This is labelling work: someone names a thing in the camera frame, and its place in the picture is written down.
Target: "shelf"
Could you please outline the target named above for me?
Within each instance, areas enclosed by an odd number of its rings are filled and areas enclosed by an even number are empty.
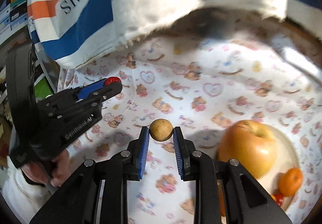
[[[34,85],[36,86],[37,83],[39,83],[43,78],[45,77],[45,74],[42,73],[37,80],[35,81]],[[0,97],[0,104],[5,100],[5,98],[7,97],[7,90],[4,91],[4,93],[1,95]]]
[[[0,34],[0,45],[7,40],[10,36],[14,35],[17,31],[19,31],[21,28],[25,27],[28,23],[27,21],[24,21],[23,23],[19,24],[17,27],[15,27],[13,30],[11,30],[10,27],[8,27],[3,33]]]
[[[7,90],[4,91],[4,93],[0,97],[0,104],[4,101],[4,99],[7,97]]]
[[[44,73],[42,73],[38,78],[37,78],[37,80],[35,81],[35,83],[34,83],[34,85],[36,86],[41,80],[42,80],[42,78],[44,78],[45,77],[45,74]]]

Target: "brown ball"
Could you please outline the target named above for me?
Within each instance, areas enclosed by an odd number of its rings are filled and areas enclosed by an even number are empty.
[[[151,123],[149,133],[156,141],[167,141],[173,134],[173,126],[166,119],[157,119]]]

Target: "yellow apple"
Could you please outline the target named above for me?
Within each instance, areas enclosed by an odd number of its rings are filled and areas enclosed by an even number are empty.
[[[229,127],[218,149],[219,160],[237,159],[256,179],[269,171],[276,156],[274,133],[252,120],[242,120]]]

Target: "green object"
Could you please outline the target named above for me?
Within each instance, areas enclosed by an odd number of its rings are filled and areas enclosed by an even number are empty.
[[[27,0],[15,0],[12,3],[10,3],[10,7],[12,9],[18,7],[19,5],[21,5],[22,3],[26,2]]]
[[[42,78],[39,83],[35,85],[35,97],[36,101],[45,99],[48,95],[52,95],[53,92],[48,85],[46,78]]]

